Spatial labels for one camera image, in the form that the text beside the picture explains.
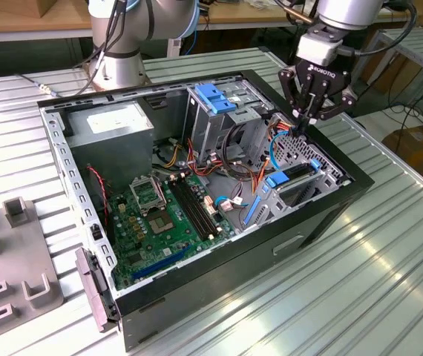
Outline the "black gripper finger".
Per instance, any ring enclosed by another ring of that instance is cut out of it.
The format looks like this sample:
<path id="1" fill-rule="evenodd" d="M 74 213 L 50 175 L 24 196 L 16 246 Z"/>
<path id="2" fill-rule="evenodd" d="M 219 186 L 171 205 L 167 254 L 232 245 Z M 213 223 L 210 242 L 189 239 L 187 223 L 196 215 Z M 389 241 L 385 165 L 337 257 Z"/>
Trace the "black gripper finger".
<path id="1" fill-rule="evenodd" d="M 341 91 L 341 101 L 339 104 L 324 106 L 328 96 L 329 94 L 326 88 L 314 95 L 314 99 L 305 115 L 305 130 L 314 125 L 318 120 L 327 121 L 356 104 L 356 94 L 351 87 L 346 87 Z"/>
<path id="2" fill-rule="evenodd" d="M 291 106 L 291 114 L 294 117 L 294 133 L 303 134 L 309 124 L 306 115 L 310 96 L 302 93 L 303 85 L 298 81 L 296 66 L 288 66 L 281 69 L 278 78 L 283 89 L 284 97 Z"/>

